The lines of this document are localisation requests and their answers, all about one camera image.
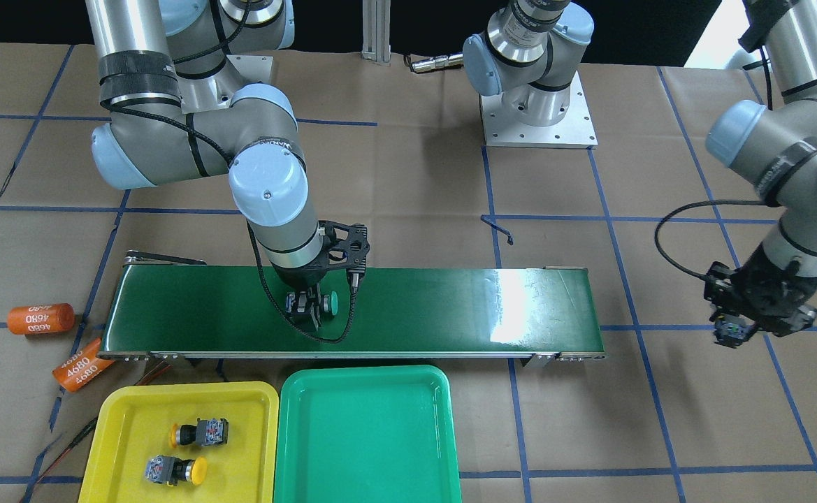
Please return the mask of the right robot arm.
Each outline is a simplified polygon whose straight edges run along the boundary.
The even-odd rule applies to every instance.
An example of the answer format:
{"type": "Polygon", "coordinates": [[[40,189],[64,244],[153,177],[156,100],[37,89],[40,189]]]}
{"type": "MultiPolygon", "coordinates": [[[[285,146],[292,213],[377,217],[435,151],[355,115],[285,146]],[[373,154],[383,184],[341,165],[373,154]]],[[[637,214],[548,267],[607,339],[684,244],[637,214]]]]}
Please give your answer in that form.
{"type": "Polygon", "coordinates": [[[256,260],[290,287],[277,307],[310,340],[338,311],[321,280],[346,270],[349,302],[366,273],[364,225],[317,217],[289,99],[246,78],[240,52],[289,47],[290,1],[89,1],[99,105],[110,120],[92,134],[102,178],[131,190],[226,175],[256,260]]]}

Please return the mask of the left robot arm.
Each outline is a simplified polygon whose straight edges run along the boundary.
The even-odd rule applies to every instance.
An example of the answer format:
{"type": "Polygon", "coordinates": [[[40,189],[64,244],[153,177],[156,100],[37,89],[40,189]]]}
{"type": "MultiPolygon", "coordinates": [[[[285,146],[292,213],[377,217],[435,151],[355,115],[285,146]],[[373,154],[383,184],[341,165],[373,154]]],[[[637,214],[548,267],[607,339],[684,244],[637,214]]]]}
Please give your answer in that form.
{"type": "MultiPolygon", "coordinates": [[[[817,309],[817,1],[746,1],[747,52],[768,51],[783,103],[742,100],[712,125],[705,145],[753,185],[756,206],[784,213],[746,263],[697,274],[713,306],[716,344],[739,347],[764,331],[810,328],[817,309]]],[[[593,18],[569,1],[510,1],[463,42],[463,66],[481,96],[502,95],[514,116],[549,126],[593,35],[593,18]]]]}

